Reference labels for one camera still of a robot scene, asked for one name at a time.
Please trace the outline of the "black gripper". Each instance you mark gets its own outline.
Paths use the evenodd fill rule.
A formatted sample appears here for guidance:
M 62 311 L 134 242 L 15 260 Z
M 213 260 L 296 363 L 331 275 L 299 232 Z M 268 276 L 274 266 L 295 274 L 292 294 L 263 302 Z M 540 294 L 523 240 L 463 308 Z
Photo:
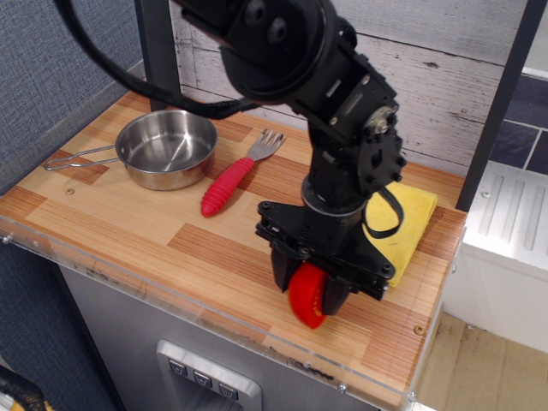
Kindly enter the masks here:
M 328 273 L 322 314 L 334 316 L 351 293 L 383 298 L 395 267 L 363 230 L 360 205 L 349 213 L 325 214 L 308 205 L 263 201 L 256 233 L 271 244 L 271 264 L 276 286 L 282 292 L 306 261 Z

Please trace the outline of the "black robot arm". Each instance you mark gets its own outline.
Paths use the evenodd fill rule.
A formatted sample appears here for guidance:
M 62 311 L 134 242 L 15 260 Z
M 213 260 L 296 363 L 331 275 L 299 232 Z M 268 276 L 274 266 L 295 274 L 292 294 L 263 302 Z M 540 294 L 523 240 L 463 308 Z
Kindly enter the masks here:
M 395 92 L 329 1 L 184 1 L 182 17 L 219 44 L 232 86 L 255 104 L 304 116 L 313 155 L 302 205 L 262 202 L 258 234 L 271 244 L 275 282 L 301 320 L 334 315 L 352 293 L 381 298 L 395 276 L 372 240 L 366 207 L 389 191 L 405 158 Z

